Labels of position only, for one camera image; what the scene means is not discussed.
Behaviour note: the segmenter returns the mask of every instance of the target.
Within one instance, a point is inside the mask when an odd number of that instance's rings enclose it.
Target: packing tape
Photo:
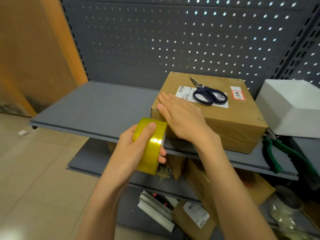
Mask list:
[[[143,152],[143,156],[137,167],[138,171],[156,175],[158,169],[158,157],[161,146],[163,145],[166,137],[167,122],[159,121],[150,118],[142,118],[139,121],[138,127],[136,128],[132,140],[135,141],[141,134],[143,128],[149,123],[154,122],[156,129]]]

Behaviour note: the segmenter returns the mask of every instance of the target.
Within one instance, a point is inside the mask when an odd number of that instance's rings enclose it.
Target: tile floor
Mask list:
[[[75,239],[98,178],[66,165],[88,138],[33,130],[29,119],[0,113],[0,239]],[[115,239],[165,238],[117,226]]]

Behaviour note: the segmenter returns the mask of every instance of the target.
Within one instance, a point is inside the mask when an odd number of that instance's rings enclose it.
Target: person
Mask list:
[[[192,102],[172,94],[161,93],[157,109],[172,131],[194,144],[210,181],[217,214],[226,240],[276,240],[270,226],[248,194],[229,162],[218,134],[207,126],[201,109]],[[100,180],[92,192],[77,240],[114,239],[121,193],[137,168],[146,143],[154,133],[155,123],[148,124],[135,142],[137,125],[119,137]],[[161,148],[158,161],[164,163],[166,151]]]

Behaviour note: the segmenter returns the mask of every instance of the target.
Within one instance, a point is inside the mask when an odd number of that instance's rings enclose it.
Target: white open container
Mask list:
[[[320,138],[320,89],[311,83],[267,79],[256,104],[276,135]]]

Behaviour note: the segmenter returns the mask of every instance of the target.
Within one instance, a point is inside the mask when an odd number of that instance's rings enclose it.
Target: navy blue scissors handle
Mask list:
[[[196,96],[197,94],[202,95],[207,101],[199,99]],[[206,86],[198,87],[197,90],[193,92],[193,98],[204,105],[225,104],[228,101],[228,97],[222,91]]]

